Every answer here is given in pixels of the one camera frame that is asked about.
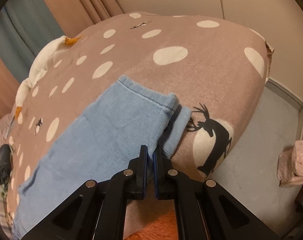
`white polka dot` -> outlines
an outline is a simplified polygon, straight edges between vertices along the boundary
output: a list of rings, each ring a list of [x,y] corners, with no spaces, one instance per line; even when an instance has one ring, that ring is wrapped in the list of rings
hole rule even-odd
[[[110,45],[110,46],[104,48],[104,49],[101,51],[100,54],[104,54],[104,53],[110,51],[114,46],[115,46],[115,44],[112,44],[112,45]]]
[[[114,34],[115,34],[115,30],[108,30],[108,31],[106,31],[105,33],[104,33],[104,38],[109,38],[109,37],[112,37]]]
[[[47,135],[46,135],[47,142],[50,142],[52,140],[52,138],[55,136],[58,125],[59,125],[59,118],[56,118],[55,120],[53,120],[53,122],[50,124],[50,127],[48,128]]]
[[[22,152],[22,154],[20,155],[20,157],[19,157],[19,167],[21,167],[22,166],[22,163],[23,163],[23,158],[24,158],[24,153]]]
[[[65,93],[68,89],[69,89],[69,87],[73,84],[73,82],[74,82],[74,78],[71,78],[67,83],[66,83],[66,85],[64,86],[64,88],[63,88],[63,90],[62,90],[62,93]]]
[[[214,28],[214,27],[218,27],[219,23],[207,20],[207,21],[197,22],[197,26],[202,28]]]
[[[256,33],[259,37],[261,37],[264,41],[265,38],[263,36],[261,36],[257,31],[254,31],[253,29],[249,28],[253,33]]]
[[[76,65],[82,64],[82,63],[85,61],[86,58],[87,58],[87,56],[82,56],[82,57],[80,57],[80,58],[77,60]]]
[[[49,98],[55,93],[57,87],[58,87],[58,86],[55,86],[55,87],[51,90],[50,95],[48,96]]]
[[[38,93],[38,86],[34,89],[32,96],[35,97]]]
[[[19,154],[19,151],[20,151],[20,145],[18,145],[18,149],[17,149],[17,152],[16,152],[16,155],[18,156]]]
[[[22,112],[19,113],[18,118],[17,118],[17,122],[18,122],[19,124],[22,124],[22,123],[23,123],[23,114],[22,114]]]
[[[143,39],[148,39],[148,38],[151,38],[151,37],[154,37],[154,36],[158,35],[160,32],[161,32],[160,29],[152,30],[150,32],[147,32],[147,33],[143,34],[142,38]]]
[[[134,19],[137,19],[137,18],[140,18],[141,17],[141,14],[140,13],[131,13],[130,14],[130,17],[134,18]]]
[[[99,78],[106,74],[106,72],[112,67],[113,63],[111,61],[101,64],[94,72],[93,79]]]
[[[159,49],[154,53],[154,62],[158,65],[168,65],[186,58],[188,50],[184,47],[173,46]]]
[[[60,60],[59,62],[57,62],[57,63],[55,64],[54,67],[58,67],[58,65],[59,65],[61,62],[62,62],[62,60]]]
[[[10,182],[10,187],[12,189],[14,189],[14,183],[15,183],[15,178],[12,178],[11,182]]]
[[[29,179],[30,175],[31,175],[31,168],[27,166],[24,176],[25,181]]]
[[[253,48],[247,47],[244,49],[244,52],[250,63],[253,64],[253,66],[261,75],[261,77],[263,77],[265,70],[265,62],[262,56]]]
[[[34,121],[35,121],[35,117],[32,118],[31,123],[29,124],[28,129],[32,128]]]
[[[10,136],[10,138],[8,139],[8,144],[13,146],[14,140],[12,136]]]

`white stuffed goose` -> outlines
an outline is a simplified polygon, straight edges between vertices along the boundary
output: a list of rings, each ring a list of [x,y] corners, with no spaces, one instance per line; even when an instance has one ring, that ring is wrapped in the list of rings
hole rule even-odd
[[[45,76],[48,70],[48,66],[54,64],[54,60],[57,56],[63,53],[65,50],[69,49],[74,45],[80,37],[78,38],[68,38],[66,36],[61,36],[60,38],[48,43],[36,56],[30,71],[28,78],[26,78],[19,86],[16,94],[16,112],[15,119],[18,118],[20,111],[22,110],[23,103],[29,91],[37,84],[37,82]]]

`stitching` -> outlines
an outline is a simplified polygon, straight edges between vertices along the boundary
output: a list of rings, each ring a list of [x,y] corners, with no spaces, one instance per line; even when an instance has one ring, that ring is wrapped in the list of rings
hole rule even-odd
[[[159,143],[157,143],[157,145],[158,145],[160,148],[162,148],[162,150],[164,151],[166,157],[170,158],[170,157],[172,156],[172,154],[169,154],[167,151],[165,151],[165,149],[164,149]]]
[[[175,112],[175,110],[174,110],[174,109],[171,109],[170,107],[168,107],[168,106],[166,106],[166,105],[163,105],[163,104],[161,104],[161,103],[159,103],[159,102],[155,101],[154,99],[149,98],[149,97],[147,97],[147,96],[145,96],[145,95],[143,95],[143,94],[141,94],[141,93],[139,93],[139,92],[137,92],[137,91],[133,90],[132,88],[130,88],[130,87],[128,87],[127,85],[125,85],[125,84],[124,84],[122,81],[118,80],[118,82],[119,82],[119,83],[121,83],[123,86],[127,87],[129,90],[131,90],[131,91],[133,91],[133,92],[135,92],[135,93],[137,93],[137,94],[139,94],[139,95],[143,96],[144,98],[147,98],[147,99],[149,99],[149,100],[153,101],[154,103],[156,103],[156,104],[158,104],[158,105],[160,105],[160,106],[163,106],[163,107],[165,107],[165,108],[167,108],[167,109],[169,109],[169,110],[171,110],[171,111]]]

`deer print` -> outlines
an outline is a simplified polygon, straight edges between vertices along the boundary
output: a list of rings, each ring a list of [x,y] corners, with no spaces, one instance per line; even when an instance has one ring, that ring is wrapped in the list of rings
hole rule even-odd
[[[189,124],[187,125],[188,132],[196,132],[200,129],[204,129],[210,137],[213,137],[214,133],[216,135],[216,141],[213,146],[213,150],[209,154],[207,160],[205,161],[203,166],[197,167],[199,171],[208,176],[216,166],[217,161],[219,158],[224,154],[224,158],[227,154],[227,147],[230,146],[232,138],[229,139],[229,132],[223,127],[219,122],[214,119],[210,119],[208,109],[205,105],[202,105],[201,109],[198,107],[194,107],[196,111],[195,113],[202,113],[205,117],[205,121],[198,121],[197,125],[194,123],[194,120],[190,118]]]

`black cloth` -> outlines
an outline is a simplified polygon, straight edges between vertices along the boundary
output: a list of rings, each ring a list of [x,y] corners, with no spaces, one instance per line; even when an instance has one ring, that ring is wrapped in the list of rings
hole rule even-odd
[[[7,191],[11,170],[10,146],[3,144],[0,148],[0,185],[5,185],[5,191]]]

